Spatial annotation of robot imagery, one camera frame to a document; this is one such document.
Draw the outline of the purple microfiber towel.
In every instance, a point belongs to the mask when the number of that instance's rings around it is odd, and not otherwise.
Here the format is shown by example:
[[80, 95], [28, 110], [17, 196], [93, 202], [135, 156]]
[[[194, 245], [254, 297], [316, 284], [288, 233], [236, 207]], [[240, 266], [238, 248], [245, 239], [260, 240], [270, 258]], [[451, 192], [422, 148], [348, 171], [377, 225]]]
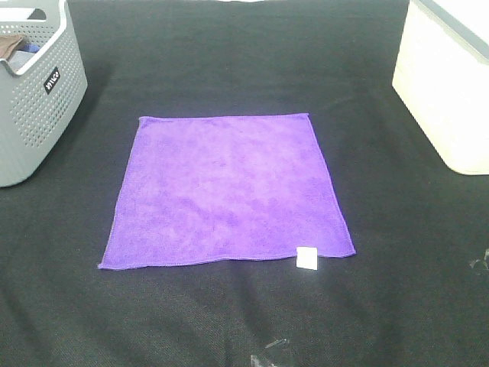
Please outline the purple microfiber towel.
[[355, 254], [306, 113], [142, 116], [99, 267]]

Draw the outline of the black table cover cloth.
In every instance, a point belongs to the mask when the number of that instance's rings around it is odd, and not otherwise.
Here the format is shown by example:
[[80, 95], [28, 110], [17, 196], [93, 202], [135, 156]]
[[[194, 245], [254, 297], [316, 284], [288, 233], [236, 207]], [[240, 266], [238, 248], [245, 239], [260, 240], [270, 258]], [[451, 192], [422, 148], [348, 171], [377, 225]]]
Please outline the black table cover cloth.
[[[486, 366], [488, 179], [393, 91], [405, 1], [71, 1], [89, 87], [1, 191], [3, 366]], [[102, 271], [138, 118], [306, 112], [357, 253]]]

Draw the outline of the grey perforated laundry basket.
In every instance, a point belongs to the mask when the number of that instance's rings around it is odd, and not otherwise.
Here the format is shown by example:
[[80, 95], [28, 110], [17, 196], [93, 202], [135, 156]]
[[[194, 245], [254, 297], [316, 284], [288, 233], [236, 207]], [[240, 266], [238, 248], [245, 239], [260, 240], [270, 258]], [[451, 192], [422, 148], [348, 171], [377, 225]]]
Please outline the grey perforated laundry basket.
[[87, 89], [66, 1], [3, 1], [1, 34], [40, 49], [18, 70], [1, 61], [1, 185], [28, 179], [71, 122]]

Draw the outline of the white storage bin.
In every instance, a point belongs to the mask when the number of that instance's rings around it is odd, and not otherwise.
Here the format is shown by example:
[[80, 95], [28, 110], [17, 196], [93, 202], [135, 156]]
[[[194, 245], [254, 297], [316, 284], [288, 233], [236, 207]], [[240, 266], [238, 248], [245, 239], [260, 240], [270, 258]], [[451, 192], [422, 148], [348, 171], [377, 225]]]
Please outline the white storage bin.
[[444, 163], [488, 173], [488, 3], [411, 1], [392, 86]]

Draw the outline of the blue cloth in basket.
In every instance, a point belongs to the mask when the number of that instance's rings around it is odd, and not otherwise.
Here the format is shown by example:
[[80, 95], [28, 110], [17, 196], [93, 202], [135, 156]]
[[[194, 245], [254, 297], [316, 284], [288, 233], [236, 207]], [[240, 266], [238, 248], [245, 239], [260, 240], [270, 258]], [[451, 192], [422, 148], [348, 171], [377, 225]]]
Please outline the blue cloth in basket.
[[25, 44], [15, 50], [8, 59], [8, 64], [13, 71], [21, 69], [38, 51], [40, 47], [36, 44]]

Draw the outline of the brown cloth in basket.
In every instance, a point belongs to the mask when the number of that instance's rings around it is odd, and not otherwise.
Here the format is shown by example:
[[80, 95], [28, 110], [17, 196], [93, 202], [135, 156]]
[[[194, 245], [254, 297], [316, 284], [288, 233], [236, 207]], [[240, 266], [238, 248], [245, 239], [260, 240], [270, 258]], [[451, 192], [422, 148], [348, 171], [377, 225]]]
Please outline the brown cloth in basket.
[[0, 58], [8, 60], [11, 55], [24, 42], [24, 36], [21, 34], [7, 34], [0, 36]]

